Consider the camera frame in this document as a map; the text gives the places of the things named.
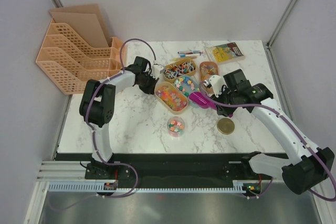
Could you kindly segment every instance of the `magenta plastic scoop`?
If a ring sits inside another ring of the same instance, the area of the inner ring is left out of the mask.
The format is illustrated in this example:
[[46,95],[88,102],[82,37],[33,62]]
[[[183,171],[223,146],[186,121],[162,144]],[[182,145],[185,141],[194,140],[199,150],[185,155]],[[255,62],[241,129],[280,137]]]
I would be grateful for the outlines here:
[[191,93],[189,95],[189,99],[200,106],[202,109],[212,108],[217,110],[216,105],[213,102],[206,100],[200,92]]

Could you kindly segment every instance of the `marker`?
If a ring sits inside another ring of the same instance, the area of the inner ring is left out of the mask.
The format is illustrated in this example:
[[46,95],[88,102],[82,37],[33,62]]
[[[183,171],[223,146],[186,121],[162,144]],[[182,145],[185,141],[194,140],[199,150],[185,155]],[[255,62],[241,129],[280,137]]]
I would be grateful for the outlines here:
[[179,51],[177,52],[179,55],[191,55],[191,54],[201,54],[202,51],[194,50],[194,51]]
[[200,56],[201,53],[196,53],[196,54],[190,54],[190,55],[180,55],[181,58],[184,58],[184,57],[190,57],[190,56]]

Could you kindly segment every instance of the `white marble surface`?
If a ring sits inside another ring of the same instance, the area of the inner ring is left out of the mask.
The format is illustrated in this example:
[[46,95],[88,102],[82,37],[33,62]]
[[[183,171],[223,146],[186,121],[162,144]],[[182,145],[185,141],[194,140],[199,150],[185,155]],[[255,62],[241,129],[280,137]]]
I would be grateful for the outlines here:
[[[227,41],[165,41],[150,42],[158,62],[166,65],[178,57],[182,50],[203,50],[204,46],[220,45]],[[265,84],[278,100],[274,81],[261,41],[236,41],[246,59],[220,65],[220,74],[241,68],[251,84]],[[135,56],[153,61],[151,51],[141,42],[128,44],[127,64]],[[207,60],[198,57],[197,64]],[[91,153],[91,135],[79,115],[81,95],[72,97],[66,123],[59,144],[59,153]],[[118,93],[115,98],[114,116],[110,122],[110,144],[115,153],[237,153],[283,152],[266,127],[245,109],[238,109],[232,120],[235,131],[223,135],[216,123],[221,118],[216,111],[188,108],[180,115],[186,131],[180,138],[171,137],[166,128],[173,116],[153,95],[146,95],[138,87]]]

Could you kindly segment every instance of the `white wall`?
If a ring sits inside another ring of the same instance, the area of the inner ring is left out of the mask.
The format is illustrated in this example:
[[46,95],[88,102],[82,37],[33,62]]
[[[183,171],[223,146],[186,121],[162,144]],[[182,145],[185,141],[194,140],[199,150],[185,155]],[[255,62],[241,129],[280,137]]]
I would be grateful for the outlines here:
[[122,39],[267,41],[290,0],[61,0],[99,3]]
[[35,64],[50,0],[0,0],[0,223],[23,223],[66,96]]
[[335,43],[336,0],[298,0],[272,50],[294,121],[336,153]]

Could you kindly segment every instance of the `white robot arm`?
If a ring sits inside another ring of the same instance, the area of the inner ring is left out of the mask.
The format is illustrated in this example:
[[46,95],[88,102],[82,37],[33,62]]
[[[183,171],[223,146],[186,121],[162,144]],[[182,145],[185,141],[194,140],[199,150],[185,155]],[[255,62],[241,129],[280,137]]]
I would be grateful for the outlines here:
[[[317,154],[329,170],[334,153],[328,147],[320,149],[308,139],[285,115],[273,99],[273,94],[263,84],[251,86],[239,69],[223,77],[211,76],[205,85],[213,87],[214,95],[211,98],[216,104],[217,114],[229,116],[238,107],[246,108],[267,127],[285,150],[288,159],[260,152],[251,153],[245,161],[253,172],[282,178],[296,194],[302,194],[328,177],[308,148]],[[304,138],[306,144],[301,142],[298,135]]]
[[94,131],[92,158],[95,161],[101,162],[101,158],[108,161],[113,154],[110,146],[109,122],[113,116],[116,94],[136,84],[144,93],[154,94],[155,85],[163,69],[162,65],[156,63],[151,65],[148,60],[137,56],[134,63],[125,68],[125,72],[121,71],[100,88],[97,97],[101,97],[101,100],[94,100],[91,107],[89,107],[90,100],[101,82],[96,80],[87,82],[79,113],[85,121],[89,111],[88,122]]

